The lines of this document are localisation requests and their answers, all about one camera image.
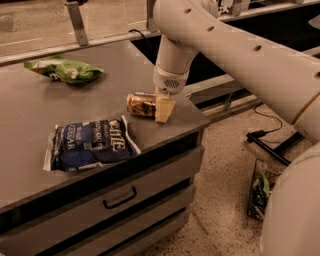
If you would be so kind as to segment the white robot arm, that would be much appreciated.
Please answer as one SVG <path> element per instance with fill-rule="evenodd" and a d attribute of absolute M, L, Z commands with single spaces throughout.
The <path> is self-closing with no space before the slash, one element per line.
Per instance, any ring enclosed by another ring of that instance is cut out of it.
<path fill-rule="evenodd" d="M 320 61 L 219 21 L 204 0 L 156 0 L 153 18 L 157 94 L 179 93 L 203 54 L 312 142 L 276 181 L 260 255 L 320 256 Z"/>

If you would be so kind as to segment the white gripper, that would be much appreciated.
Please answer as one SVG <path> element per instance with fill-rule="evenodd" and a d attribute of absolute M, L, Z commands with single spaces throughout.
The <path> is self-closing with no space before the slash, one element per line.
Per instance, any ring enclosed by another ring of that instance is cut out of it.
<path fill-rule="evenodd" d="M 176 95 L 184 89 L 188 75 L 189 73 L 170 73 L 158 65 L 154 67 L 153 83 L 156 87 L 156 122 L 166 123 L 168 121 L 175 106 L 175 99 L 172 95 Z"/>

